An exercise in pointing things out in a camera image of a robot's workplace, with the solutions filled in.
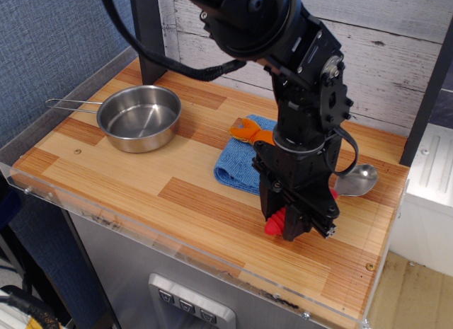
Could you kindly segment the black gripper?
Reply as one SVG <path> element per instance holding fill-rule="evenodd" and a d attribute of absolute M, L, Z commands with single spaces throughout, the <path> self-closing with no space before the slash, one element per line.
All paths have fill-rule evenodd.
<path fill-rule="evenodd" d="M 267 221 L 285 206 L 283 238 L 293 241 L 316 229 L 324 238 L 336 232 L 340 211 L 329 188 L 340 153 L 340 139 L 308 156 L 296 156 L 265 142 L 253 145 L 253 167 L 259 172 L 261 211 Z"/>

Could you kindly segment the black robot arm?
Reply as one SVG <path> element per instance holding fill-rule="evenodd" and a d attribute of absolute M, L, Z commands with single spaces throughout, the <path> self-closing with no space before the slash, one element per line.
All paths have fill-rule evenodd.
<path fill-rule="evenodd" d="M 283 238 L 335 232 L 340 212 L 328 186 L 336 173 L 352 101 L 343 82 L 343 53 L 301 0 L 190 0 L 220 49 L 261 64 L 277 103 L 273 142 L 254 144 L 264 217 L 285 213 Z"/>

